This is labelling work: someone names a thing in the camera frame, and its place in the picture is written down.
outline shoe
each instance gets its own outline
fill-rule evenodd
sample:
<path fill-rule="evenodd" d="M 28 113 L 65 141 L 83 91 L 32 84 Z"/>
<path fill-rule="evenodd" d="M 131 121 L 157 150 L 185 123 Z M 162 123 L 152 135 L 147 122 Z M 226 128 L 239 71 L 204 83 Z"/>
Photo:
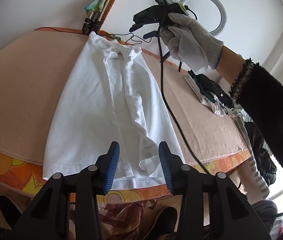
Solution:
<path fill-rule="evenodd" d="M 177 210 L 164 207 L 156 216 L 152 228 L 144 236 L 144 240 L 156 240 L 159 236 L 174 232 L 177 223 Z"/>
<path fill-rule="evenodd" d="M 271 200 L 265 199 L 252 204 L 252 207 L 270 233 L 276 221 L 276 204 Z"/>

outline gloved hand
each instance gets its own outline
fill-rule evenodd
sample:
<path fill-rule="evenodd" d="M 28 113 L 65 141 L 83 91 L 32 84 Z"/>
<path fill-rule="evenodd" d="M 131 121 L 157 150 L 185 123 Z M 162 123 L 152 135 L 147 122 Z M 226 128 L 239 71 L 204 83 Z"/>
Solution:
<path fill-rule="evenodd" d="M 162 28 L 160 37 L 174 59 L 185 62 L 194 72 L 203 68 L 205 58 L 208 65 L 215 69 L 224 43 L 214 38 L 197 20 L 178 13 L 169 13 L 169 18 L 176 26 Z"/>

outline black garment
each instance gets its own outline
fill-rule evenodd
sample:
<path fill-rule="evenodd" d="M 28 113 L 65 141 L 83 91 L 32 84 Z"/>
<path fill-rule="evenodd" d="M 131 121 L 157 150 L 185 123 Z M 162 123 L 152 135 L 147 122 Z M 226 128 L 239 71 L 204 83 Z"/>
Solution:
<path fill-rule="evenodd" d="M 188 73 L 196 82 L 196 85 L 200 89 L 200 93 L 207 97 L 212 103 L 215 103 L 216 101 L 209 92 L 214 93 L 218 100 L 227 108 L 234 108 L 233 100 L 213 80 L 209 79 L 204 74 L 196 75 L 192 70 L 188 71 Z"/>
<path fill-rule="evenodd" d="M 177 210 L 174 207 L 165 207 L 155 218 L 154 225 L 146 235 L 145 240 L 156 240 L 159 236 L 165 234 L 176 235 L 174 229 L 177 223 Z"/>
<path fill-rule="evenodd" d="M 257 125 L 254 122 L 245 122 L 245 128 L 252 146 L 257 169 L 269 186 L 276 180 L 277 167 L 269 157 L 267 150 L 263 148 L 265 139 Z"/>
<path fill-rule="evenodd" d="M 238 97 L 235 99 L 254 120 L 283 167 L 283 86 L 256 64 L 253 68 L 243 68 L 232 91 L 237 92 Z"/>
<path fill-rule="evenodd" d="M 257 215 L 260 217 L 268 232 L 272 230 L 277 215 L 276 204 L 268 199 L 264 199 L 252 204 L 252 207 L 256 211 Z"/>

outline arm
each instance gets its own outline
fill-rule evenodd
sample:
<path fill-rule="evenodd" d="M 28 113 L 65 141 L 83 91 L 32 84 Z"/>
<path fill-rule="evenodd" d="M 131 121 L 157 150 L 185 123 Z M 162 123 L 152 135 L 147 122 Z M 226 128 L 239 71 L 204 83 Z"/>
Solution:
<path fill-rule="evenodd" d="M 225 46 L 216 71 L 232 84 L 231 96 L 254 120 L 283 167 L 283 86 L 259 64 Z"/>
<path fill-rule="evenodd" d="M 170 27 L 161 33 L 163 42 L 173 51 L 172 57 L 186 61 L 189 51 L 195 53 L 198 46 L 207 57 L 208 65 L 216 69 L 232 84 L 231 96 L 239 102 L 254 120 L 276 159 L 283 167 L 283 86 L 258 63 L 244 60 L 235 52 L 223 46 L 222 41 L 203 28 L 198 21 L 186 15 L 170 13 L 169 18 L 176 27 L 187 27 L 192 36 L 187 36 L 187 48 L 175 37 Z M 189 67 L 197 72 L 198 62 Z"/>

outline shirt sleeve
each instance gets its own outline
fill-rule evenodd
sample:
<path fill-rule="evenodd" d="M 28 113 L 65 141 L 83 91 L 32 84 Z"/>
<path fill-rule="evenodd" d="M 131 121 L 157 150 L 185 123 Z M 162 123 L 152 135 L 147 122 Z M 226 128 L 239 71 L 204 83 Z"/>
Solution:
<path fill-rule="evenodd" d="M 247 59 L 231 86 L 230 95 L 240 103 L 262 132 L 283 167 L 283 86 L 259 63 Z"/>

